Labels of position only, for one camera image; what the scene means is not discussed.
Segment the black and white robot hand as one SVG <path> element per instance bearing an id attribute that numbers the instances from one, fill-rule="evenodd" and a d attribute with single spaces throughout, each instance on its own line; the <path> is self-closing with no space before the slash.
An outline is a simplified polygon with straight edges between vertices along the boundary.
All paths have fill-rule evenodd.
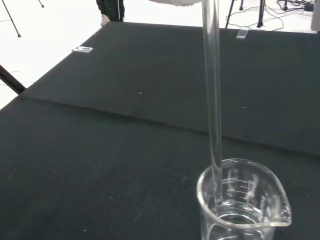
<path id="1" fill-rule="evenodd" d="M 203 0 L 148 0 L 149 2 L 170 5 L 175 7 L 190 7 L 199 3 L 202 3 Z"/>

